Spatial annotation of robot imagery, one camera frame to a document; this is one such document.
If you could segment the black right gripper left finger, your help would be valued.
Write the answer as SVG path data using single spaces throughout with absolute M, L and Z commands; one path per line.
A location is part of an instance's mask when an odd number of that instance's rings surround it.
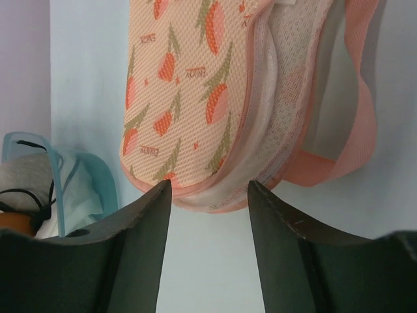
M 154 312 L 171 183 L 65 237 L 1 231 L 2 312 Z

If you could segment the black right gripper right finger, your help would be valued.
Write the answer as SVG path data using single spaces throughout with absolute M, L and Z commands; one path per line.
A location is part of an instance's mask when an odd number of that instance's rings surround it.
M 257 181 L 248 209 L 267 312 L 415 312 L 416 233 L 366 239 L 285 203 Z

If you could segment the pink mesh laundry bag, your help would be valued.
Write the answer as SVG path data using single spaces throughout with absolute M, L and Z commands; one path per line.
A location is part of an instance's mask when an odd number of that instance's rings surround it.
M 228 213 L 250 181 L 314 186 L 363 166 L 376 144 L 371 92 L 335 160 L 302 149 L 331 1 L 131 1 L 121 167 L 176 206 Z

